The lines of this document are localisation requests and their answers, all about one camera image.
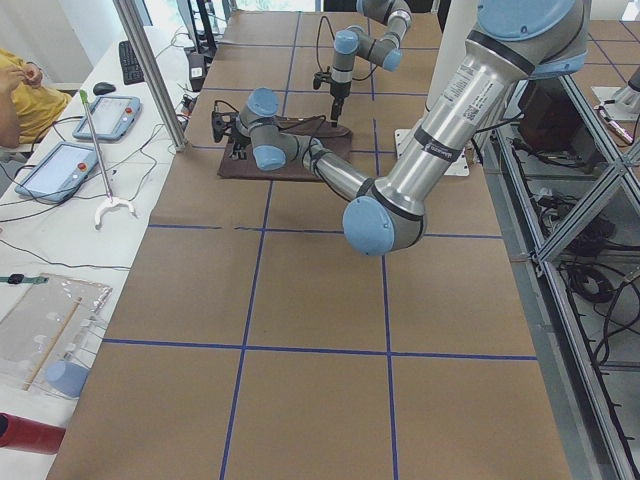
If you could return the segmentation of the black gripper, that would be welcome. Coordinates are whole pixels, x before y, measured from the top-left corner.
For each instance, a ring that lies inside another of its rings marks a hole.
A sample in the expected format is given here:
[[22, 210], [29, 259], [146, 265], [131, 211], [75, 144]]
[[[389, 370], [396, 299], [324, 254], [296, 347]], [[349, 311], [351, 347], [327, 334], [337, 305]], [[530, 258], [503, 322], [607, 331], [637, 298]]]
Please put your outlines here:
[[236, 127], [232, 127], [230, 131], [230, 140], [232, 141], [232, 160], [246, 160], [247, 147], [251, 144], [249, 136], [240, 132]]
[[342, 114], [344, 101], [350, 95], [350, 83], [333, 81], [330, 85], [330, 94], [333, 97], [330, 119], [332, 123], [337, 123]]

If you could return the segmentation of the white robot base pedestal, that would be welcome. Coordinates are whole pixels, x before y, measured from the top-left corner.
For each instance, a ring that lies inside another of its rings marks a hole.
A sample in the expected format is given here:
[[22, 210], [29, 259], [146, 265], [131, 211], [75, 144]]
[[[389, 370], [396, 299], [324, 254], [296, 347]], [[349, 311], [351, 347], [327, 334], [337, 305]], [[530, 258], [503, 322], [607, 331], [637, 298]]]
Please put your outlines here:
[[[414, 131], [412, 129], [396, 129], [394, 131], [395, 152], [398, 161], [406, 156], [406, 152], [413, 139]], [[445, 176], [466, 177], [470, 175], [470, 167], [467, 164], [464, 151], [458, 151], [456, 157], [453, 156], [453, 151], [445, 149], [444, 152], [440, 152], [437, 150], [437, 146], [431, 146], [429, 148], [422, 147], [419, 149], [419, 152], [429, 153], [438, 161], [446, 163]]]

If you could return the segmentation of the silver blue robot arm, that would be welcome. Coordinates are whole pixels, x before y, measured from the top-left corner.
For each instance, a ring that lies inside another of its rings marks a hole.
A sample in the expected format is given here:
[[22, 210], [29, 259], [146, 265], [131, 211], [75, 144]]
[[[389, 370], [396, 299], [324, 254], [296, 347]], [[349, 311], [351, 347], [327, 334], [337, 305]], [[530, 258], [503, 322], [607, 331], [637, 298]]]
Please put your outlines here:
[[367, 177], [319, 139], [284, 132], [268, 88], [254, 90], [236, 114], [235, 136], [251, 146], [260, 170], [299, 162], [347, 200], [342, 225], [355, 250], [381, 256], [414, 245], [426, 227], [425, 198], [507, 90], [574, 73], [586, 58], [588, 1], [480, 1], [476, 12], [463, 60], [388, 175]]
[[368, 19], [385, 25], [386, 31], [379, 39], [371, 37], [358, 25], [336, 33], [333, 61], [323, 72], [333, 97], [330, 114], [333, 126], [337, 125], [344, 101], [351, 92], [355, 59], [359, 57], [384, 70], [395, 71], [403, 57], [401, 42], [412, 25], [410, 7], [402, 0], [357, 1], [356, 9]]

